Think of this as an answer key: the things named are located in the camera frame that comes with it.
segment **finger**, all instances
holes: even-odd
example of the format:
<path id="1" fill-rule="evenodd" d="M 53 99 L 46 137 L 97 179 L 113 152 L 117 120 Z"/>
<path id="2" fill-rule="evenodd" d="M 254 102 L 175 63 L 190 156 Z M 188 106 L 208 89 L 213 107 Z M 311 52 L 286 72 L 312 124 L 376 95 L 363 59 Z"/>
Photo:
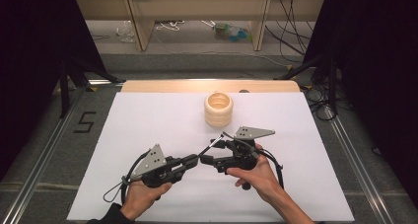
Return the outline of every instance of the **finger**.
<path id="1" fill-rule="evenodd" d="M 237 180 L 237 182 L 236 182 L 236 187 L 240 187 L 240 186 L 242 186 L 243 184 L 245 184 L 245 183 L 247 183 L 247 181 L 246 180 L 244 180 L 244 179 L 239 179 L 239 180 Z"/>
<path id="2" fill-rule="evenodd" d="M 246 180 L 246 177 L 247 177 L 246 173 L 247 173 L 247 171 L 242 170 L 240 168 L 228 168 L 227 169 L 227 174 L 228 175 L 231 175 L 231 176 L 236 177 L 236 178 L 241 178 L 241 179 L 244 179 L 244 180 Z"/>
<path id="3" fill-rule="evenodd" d="M 258 144 L 258 143 L 255 143 L 255 148 L 262 149 L 262 146 L 260 144 Z"/>
<path id="4" fill-rule="evenodd" d="M 165 183 L 162 186 L 160 186 L 160 191 L 161 194 L 166 193 L 167 191 L 169 191 L 170 188 L 172 188 L 173 184 L 172 183 Z"/>
<path id="5" fill-rule="evenodd" d="M 135 182 L 131 182 L 130 186 L 144 186 L 144 183 L 142 182 L 142 180 L 139 181 L 135 181 Z"/>

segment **wire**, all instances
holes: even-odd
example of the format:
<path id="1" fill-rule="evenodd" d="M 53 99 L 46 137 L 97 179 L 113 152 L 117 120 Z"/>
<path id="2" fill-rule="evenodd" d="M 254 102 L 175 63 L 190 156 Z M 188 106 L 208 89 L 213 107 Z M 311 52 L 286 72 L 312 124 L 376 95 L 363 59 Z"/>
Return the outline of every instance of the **wire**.
<path id="1" fill-rule="evenodd" d="M 236 140 L 236 141 L 239 141 L 239 142 L 240 142 L 240 143 L 242 143 L 243 145 L 245 145 L 245 146 L 249 147 L 249 149 L 250 149 L 250 151 L 251 151 L 251 152 L 254 150 L 254 147 L 252 147 L 252 146 L 251 146 L 251 145 L 249 145 L 248 143 L 246 143 L 246 142 L 244 142 L 244 141 L 242 141 L 242 140 L 239 140 L 239 139 L 237 139 L 237 138 L 234 138 L 233 136 L 231 136 L 230 134 L 228 134 L 228 133 L 226 133 L 226 132 L 222 132 L 222 134 L 224 134 L 225 136 L 227 136 L 227 137 L 229 137 L 229 138 L 231 138 L 231 139 L 234 139 L 234 140 Z"/>
<path id="2" fill-rule="evenodd" d="M 298 52 L 300 55 L 304 55 L 303 52 L 299 51 L 298 49 L 294 48 L 293 46 L 291 46 L 289 43 L 285 42 L 284 40 L 282 40 L 281 37 L 278 37 L 276 35 L 274 35 L 268 28 L 267 26 L 265 26 L 265 28 L 273 35 L 274 38 L 278 39 L 280 42 L 286 44 L 287 46 L 289 46 L 290 48 L 292 48 L 293 50 L 295 50 L 296 52 Z"/>
<path id="3" fill-rule="evenodd" d="M 310 27 L 311 31 L 314 31 L 314 28 L 310 25 L 310 22 L 307 22 L 308 27 Z"/>
<path id="4" fill-rule="evenodd" d="M 163 46 L 163 48 L 168 52 L 168 53 L 171 53 L 171 54 L 219 54 L 219 55 L 236 55 L 236 54 L 241 54 L 241 55 L 246 55 L 246 56 L 251 56 L 251 57 L 256 57 L 256 58 L 262 58 L 262 59 L 266 59 L 266 60 L 268 60 L 268 61 L 270 61 L 270 62 L 272 62 L 272 63 L 274 63 L 274 64 L 276 64 L 276 65 L 279 65 L 279 66 L 283 66 L 283 67 L 288 67 L 288 66 L 291 66 L 291 65 L 289 65 L 289 64 L 283 64 L 283 63 L 279 63 L 279 62 L 277 62 L 277 61 L 275 61 L 275 60 L 273 60 L 273 59 L 271 59 L 271 58 L 269 58 L 269 57 L 267 57 L 267 56 L 264 56 L 264 55 L 254 55 L 254 54 L 247 54 L 247 53 L 242 53 L 242 52 L 217 52 L 217 51 L 203 51 L 203 52 L 174 52 L 174 51 L 171 51 L 171 50 L 169 50 L 169 49 L 167 49 L 166 48 L 166 46 L 165 46 L 165 44 L 157 37 L 157 35 L 156 34 L 154 34 L 154 32 L 152 32 L 152 35 L 154 36 L 154 38 L 157 40 L 157 42 L 159 42 L 162 46 Z"/>
<path id="5" fill-rule="evenodd" d="M 165 24 L 160 23 L 160 25 L 156 27 L 156 30 L 168 29 L 168 30 L 171 30 L 171 31 L 178 32 L 178 31 L 180 31 L 180 28 L 177 26 L 177 24 L 184 24 L 184 20 L 169 22 L 169 24 L 170 24 L 170 26 L 168 27 Z"/>
<path id="6" fill-rule="evenodd" d="M 305 50 L 307 49 L 307 47 L 305 46 L 305 44 L 304 44 L 304 43 L 303 43 L 303 41 L 302 41 L 302 37 L 304 37 L 304 36 L 299 35 L 298 30 L 297 30 L 297 28 L 296 28 L 295 13 L 294 13 L 294 8 L 293 8 L 293 0 L 290 0 L 290 9 L 289 9 L 289 12 L 287 11 L 286 7 L 284 6 L 284 4 L 283 4 L 283 1 L 282 1 L 282 0 L 280 0 L 280 4 L 282 5 L 282 8 L 283 8 L 283 10 L 284 10 L 284 12 L 285 12 L 285 14 L 286 14 L 286 18 L 287 18 L 287 21 L 286 21 L 286 24 L 285 24 L 285 27 L 284 27 L 284 28 L 283 28 L 282 26 L 280 26 L 280 24 L 279 24 L 278 22 L 276 22 L 276 23 L 277 23 L 277 25 L 278 25 L 281 29 L 283 29 L 283 30 L 284 30 L 284 31 L 282 32 L 282 35 L 280 36 L 280 39 L 283 39 L 283 36 L 284 36 L 284 34 L 285 34 L 285 33 L 289 33 L 289 34 L 295 35 L 295 36 L 297 37 L 297 40 L 298 40 L 299 46 L 300 46 L 300 48 L 301 48 L 301 51 L 297 51 L 297 52 L 298 52 L 299 54 L 301 54 L 301 55 L 305 55 Z M 292 28 L 293 28 L 293 30 L 294 30 L 294 33 L 287 31 L 287 25 L 288 25 L 288 23 L 290 23 L 290 25 L 292 26 Z M 289 60 L 289 61 L 294 61 L 294 60 L 291 60 L 291 59 L 289 59 L 289 58 L 287 58 L 286 56 L 284 56 L 284 55 L 283 55 L 283 52 L 282 52 L 282 45 L 281 45 L 281 43 L 280 43 L 279 48 L 280 48 L 280 53 L 282 54 L 282 56 L 283 56 L 285 59 L 287 59 L 287 60 Z"/>
<path id="7" fill-rule="evenodd" d="M 264 157 L 268 158 L 270 161 L 274 163 L 274 167 L 276 168 L 277 180 L 279 181 L 280 186 L 282 188 L 285 188 L 284 183 L 283 183 L 283 174 L 282 174 L 283 166 L 279 165 L 276 158 L 269 151 L 265 149 L 259 149 L 257 151 L 259 154 L 263 155 Z"/>
<path id="8" fill-rule="evenodd" d="M 316 92 L 316 93 L 318 93 L 319 94 L 319 99 L 313 99 L 312 98 L 312 96 L 311 96 L 311 93 L 312 92 Z M 305 97 L 310 101 L 310 102 L 313 102 L 313 103 L 318 103 L 318 102 L 321 102 L 321 101 L 323 101 L 323 93 L 322 93 L 322 91 L 321 90 L 318 90 L 318 89 L 316 89 L 316 88 L 311 88 L 311 89 L 307 89 L 307 90 L 305 90 Z"/>
<path id="9" fill-rule="evenodd" d="M 103 196 L 103 199 L 104 199 L 104 201 L 105 202 L 113 202 L 115 199 L 116 199 L 116 197 L 117 197 L 117 194 L 121 191 L 121 194 L 120 194 L 120 198 L 121 198 L 121 201 L 122 201 L 122 204 L 125 202 L 125 196 L 126 196 L 126 190 L 127 190 L 127 187 L 129 186 L 129 183 L 130 183 L 130 176 L 132 175 L 132 172 L 133 172 L 133 170 L 135 169 L 135 167 L 138 165 L 138 163 L 142 160 L 142 159 L 144 159 L 146 156 L 147 156 L 147 154 L 149 153 L 150 151 L 147 151 L 146 153 L 144 153 L 144 154 L 142 154 L 135 162 L 134 162 L 134 164 L 132 165 L 132 167 L 129 169 L 129 172 L 128 172 L 128 174 L 125 176 L 125 177 L 122 177 L 122 182 L 121 183 L 119 183 L 119 184 L 117 184 L 116 186 L 114 186 L 114 187 L 112 187 L 111 189 L 109 189 L 105 194 L 104 194 L 104 196 Z M 111 199 L 111 200 L 107 200 L 105 197 L 112 191 L 112 190 L 114 190 L 115 188 L 117 188 L 117 187 L 119 187 L 118 189 L 117 189 L 117 192 L 116 192 L 116 194 L 114 195 L 114 197 Z"/>
<path id="10" fill-rule="evenodd" d="M 305 38 L 305 39 L 310 39 L 309 37 L 306 37 L 306 36 L 303 36 L 303 35 L 299 35 L 299 34 L 297 34 L 297 33 L 292 33 L 292 32 L 290 32 L 289 30 L 286 30 L 285 28 L 283 28 L 283 27 L 279 24 L 279 22 L 278 22 L 278 21 L 276 21 L 276 24 L 279 26 L 279 28 L 280 28 L 280 29 L 282 29 L 283 31 L 285 31 L 285 32 L 286 32 L 286 33 L 288 33 L 288 34 L 295 35 L 295 36 L 299 36 L 299 37 L 301 37 L 301 38 Z"/>

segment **black cable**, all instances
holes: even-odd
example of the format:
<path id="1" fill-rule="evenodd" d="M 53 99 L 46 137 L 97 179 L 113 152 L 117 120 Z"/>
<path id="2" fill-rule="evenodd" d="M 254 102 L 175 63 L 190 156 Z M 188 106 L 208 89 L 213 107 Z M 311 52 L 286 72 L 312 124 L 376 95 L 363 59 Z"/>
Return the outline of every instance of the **black cable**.
<path id="1" fill-rule="evenodd" d="M 283 174 L 282 174 L 283 166 L 279 165 L 276 158 L 269 151 L 267 151 L 265 149 L 259 149 L 259 150 L 257 149 L 257 151 L 258 151 L 259 154 L 261 154 L 264 157 L 270 159 L 270 161 L 272 161 L 274 163 L 274 167 L 276 168 L 277 180 L 279 181 L 280 187 L 282 187 L 282 189 L 284 189 L 285 186 L 284 186 L 284 183 L 283 183 Z"/>
<path id="2" fill-rule="evenodd" d="M 280 28 L 280 29 L 282 29 L 283 31 L 285 31 L 286 33 L 288 33 L 288 34 L 290 34 L 290 35 L 295 35 L 295 36 L 299 35 L 299 34 L 292 33 L 292 32 L 290 32 L 289 30 L 286 30 L 285 28 L 283 28 L 283 27 L 279 24 L 279 22 L 278 22 L 278 21 L 276 21 L 276 24 L 277 24 L 277 26 L 279 26 L 279 28 Z M 299 35 L 299 37 L 301 37 L 301 38 L 305 38 L 305 39 L 310 39 L 309 37 L 306 37 L 306 36 L 303 36 L 303 35 Z"/>
<path id="3" fill-rule="evenodd" d="M 278 39 L 280 42 L 286 44 L 287 46 L 289 46 L 290 48 L 292 48 L 293 50 L 295 50 L 296 52 L 298 52 L 300 55 L 304 55 L 301 51 L 299 51 L 298 49 L 294 48 L 293 46 L 291 46 L 289 43 L 285 42 L 284 40 L 282 40 L 281 38 L 279 38 L 278 36 L 274 35 L 268 28 L 267 26 L 265 26 L 265 28 L 272 34 L 272 36 L 276 39 Z"/>
<path id="4" fill-rule="evenodd" d="M 147 156 L 147 154 L 149 153 L 150 151 L 147 151 L 146 153 L 144 153 L 144 154 L 142 154 L 136 161 L 135 161 L 135 163 L 132 165 L 132 167 L 129 169 L 129 172 L 128 172 L 128 174 L 125 176 L 125 177 L 122 177 L 122 182 L 121 183 L 119 183 L 119 184 L 117 184 L 116 186 L 114 186 L 114 187 L 112 187 L 109 191 L 107 191 L 105 194 L 104 194 L 104 196 L 103 196 L 103 199 L 104 199 L 104 201 L 105 202 L 113 202 L 114 201 L 114 199 L 117 197 L 117 194 L 119 193 L 119 191 L 121 190 L 121 197 L 120 197 L 120 199 L 122 200 L 122 204 L 125 202 L 125 196 L 126 196 L 126 190 L 127 190 L 127 188 L 128 188 L 128 186 L 129 186 L 129 184 L 130 184 L 130 176 L 132 175 L 132 172 L 133 172 L 133 170 L 135 169 L 135 167 L 138 165 L 138 163 L 142 160 L 142 159 L 144 159 L 146 156 Z M 117 192 L 116 192 L 116 194 L 114 195 L 114 197 L 113 197 L 113 199 L 111 199 L 111 200 L 107 200 L 106 198 L 105 198 L 105 196 L 106 195 L 108 195 L 112 190 L 114 190 L 115 188 L 117 188 L 117 187 L 119 187 L 118 189 L 117 189 Z"/>
<path id="5" fill-rule="evenodd" d="M 319 93 L 319 99 L 313 99 L 311 97 L 311 92 L 317 92 Z M 317 102 L 321 102 L 323 100 L 323 93 L 321 90 L 315 89 L 315 88 L 311 88 L 308 90 L 305 90 L 305 97 L 308 99 L 308 101 L 312 102 L 312 103 L 317 103 Z"/>
<path id="6" fill-rule="evenodd" d="M 287 24 L 288 23 L 290 23 L 291 25 L 292 25 L 292 21 L 290 20 L 290 16 L 289 16 L 289 14 L 288 14 L 288 12 L 287 12 L 287 10 L 286 10 L 286 7 L 284 6 L 284 4 L 283 4 L 283 1 L 282 0 L 280 0 L 280 4 L 282 5 L 282 8 L 283 8 L 283 10 L 284 10 L 284 12 L 285 12 L 285 14 L 286 14 L 286 18 L 287 18 L 287 21 L 286 21 L 286 24 L 285 24 L 285 27 L 284 27 L 284 29 L 286 30 L 287 29 Z M 280 36 L 280 39 L 281 40 L 283 40 L 283 35 L 285 34 L 285 31 L 283 31 L 282 32 L 282 35 Z M 296 60 L 292 60 L 292 59 L 289 59 L 289 58 L 287 58 L 286 56 L 284 56 L 283 55 L 283 52 L 282 52 L 282 44 L 280 43 L 279 44 L 279 50 L 280 50 L 280 54 L 286 59 L 286 60 L 288 60 L 288 61 L 292 61 L 292 62 L 301 62 L 301 61 L 296 61 Z M 304 52 L 302 52 L 302 51 L 299 51 L 299 50 L 296 50 L 300 55 L 302 55 L 302 56 L 305 56 L 305 53 Z"/>
<path id="7" fill-rule="evenodd" d="M 314 28 L 310 25 L 310 22 L 307 22 L 308 27 L 310 27 L 311 31 L 314 31 Z"/>
<path id="8" fill-rule="evenodd" d="M 247 147 L 249 147 L 249 149 L 251 149 L 251 150 L 253 150 L 253 148 L 254 147 L 252 147 L 251 145 L 249 145 L 247 142 L 244 142 L 244 141 L 242 141 L 242 140 L 239 140 L 239 139 L 237 139 L 237 138 L 234 138 L 233 136 L 231 136 L 230 134 L 228 134 L 228 133 L 226 133 L 226 132 L 222 132 L 222 134 L 224 134 L 225 136 L 227 136 L 227 137 L 229 137 L 229 138 L 231 138 L 231 139 L 234 139 L 234 140 L 236 140 L 236 141 L 239 141 L 240 143 L 242 143 L 243 145 L 246 145 Z"/>
<path id="9" fill-rule="evenodd" d="M 299 46 L 301 47 L 301 50 L 303 53 L 305 53 L 305 50 L 307 49 L 307 47 L 305 46 L 305 44 L 302 42 L 300 35 L 298 34 L 298 29 L 296 28 L 296 21 L 295 21 L 295 12 L 293 11 L 293 0 L 290 0 L 290 9 L 289 9 L 289 16 L 292 15 L 292 19 L 290 19 L 290 23 L 291 26 L 293 27 L 293 30 L 296 33 L 296 37 L 299 43 Z"/>
<path id="10" fill-rule="evenodd" d="M 133 170 L 136 168 L 138 163 L 148 155 L 149 152 L 150 150 L 148 150 L 146 153 L 142 154 L 138 159 L 136 159 L 132 167 L 129 169 L 128 174 L 125 177 L 122 177 L 122 184 L 120 185 L 120 200 L 122 201 L 122 204 L 125 203 L 126 190 L 130 184 L 130 176 L 132 175 Z"/>

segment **white table surface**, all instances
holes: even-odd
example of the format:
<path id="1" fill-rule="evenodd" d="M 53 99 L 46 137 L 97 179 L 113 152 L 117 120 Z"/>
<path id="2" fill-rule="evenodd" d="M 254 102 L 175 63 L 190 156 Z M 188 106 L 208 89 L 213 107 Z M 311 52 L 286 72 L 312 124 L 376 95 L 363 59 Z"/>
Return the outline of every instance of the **white table surface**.
<path id="1" fill-rule="evenodd" d="M 118 93 L 68 215 L 68 220 L 100 219 L 110 204 L 103 195 L 120 182 L 133 162 L 156 143 L 165 156 L 198 154 L 222 131 L 240 126 L 274 129 L 255 141 L 284 166 L 285 190 L 314 221 L 354 221 L 302 93 L 230 93 L 232 122 L 224 128 L 204 120 L 207 93 Z M 213 148 L 208 154 L 230 156 Z M 155 202 L 139 221 L 283 221 L 255 189 L 235 187 L 236 179 L 198 164 Z M 115 202 L 120 203 L 120 195 Z"/>

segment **human hand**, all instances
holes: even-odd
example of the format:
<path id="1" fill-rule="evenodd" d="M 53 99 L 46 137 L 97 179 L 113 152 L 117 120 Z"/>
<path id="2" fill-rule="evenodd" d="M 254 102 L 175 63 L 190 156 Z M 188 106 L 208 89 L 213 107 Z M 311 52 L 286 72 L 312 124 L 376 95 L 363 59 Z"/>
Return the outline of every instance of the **human hand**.
<path id="1" fill-rule="evenodd" d="M 125 203 L 120 208 L 123 215 L 129 220 L 135 220 L 150 208 L 154 201 L 171 187 L 172 183 L 162 184 L 160 187 L 147 187 L 142 181 L 129 185 Z"/>
<path id="2" fill-rule="evenodd" d="M 255 147 L 262 149 L 262 146 L 259 144 L 255 144 Z M 229 168 L 227 174 L 239 178 L 236 182 L 236 187 L 250 183 L 257 190 L 260 197 L 270 204 L 273 201 L 271 196 L 273 193 L 284 191 L 277 181 L 273 170 L 271 170 L 268 160 L 263 155 L 259 156 L 257 164 L 252 170 Z"/>

